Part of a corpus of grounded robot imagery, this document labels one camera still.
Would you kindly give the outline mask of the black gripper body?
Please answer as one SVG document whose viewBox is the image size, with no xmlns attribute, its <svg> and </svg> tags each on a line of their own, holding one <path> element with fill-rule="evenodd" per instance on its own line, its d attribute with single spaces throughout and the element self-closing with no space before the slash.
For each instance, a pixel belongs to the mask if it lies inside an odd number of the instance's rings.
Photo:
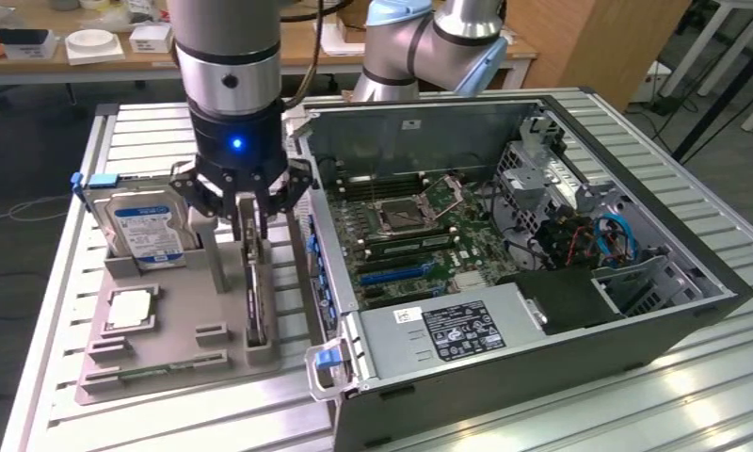
<svg viewBox="0 0 753 452">
<path fill-rule="evenodd" d="M 283 148 L 283 103 L 247 115 L 226 115 L 188 103 L 199 173 L 224 191 L 263 191 L 288 167 Z"/>
</svg>

